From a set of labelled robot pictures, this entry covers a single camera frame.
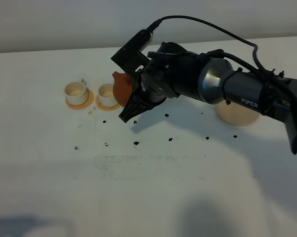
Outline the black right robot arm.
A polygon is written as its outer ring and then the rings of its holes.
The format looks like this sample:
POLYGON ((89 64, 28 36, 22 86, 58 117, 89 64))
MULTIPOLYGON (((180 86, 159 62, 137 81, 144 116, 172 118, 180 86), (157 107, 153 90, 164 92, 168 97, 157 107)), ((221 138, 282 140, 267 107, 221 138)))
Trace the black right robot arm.
POLYGON ((119 116, 123 121, 179 96, 213 105, 233 102, 283 122, 291 151, 297 153, 297 79, 263 74, 220 49, 196 54, 171 42, 147 55, 125 46, 112 60, 133 78, 119 116))

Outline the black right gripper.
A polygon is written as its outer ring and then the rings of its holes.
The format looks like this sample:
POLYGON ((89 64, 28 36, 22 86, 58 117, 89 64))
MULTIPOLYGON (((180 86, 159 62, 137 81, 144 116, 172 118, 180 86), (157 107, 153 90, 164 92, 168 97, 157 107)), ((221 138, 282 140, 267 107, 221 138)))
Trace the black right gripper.
POLYGON ((180 67, 173 64, 148 63, 137 76, 133 92, 119 118, 127 123, 133 117, 162 104, 166 98, 178 98, 175 84, 180 67))

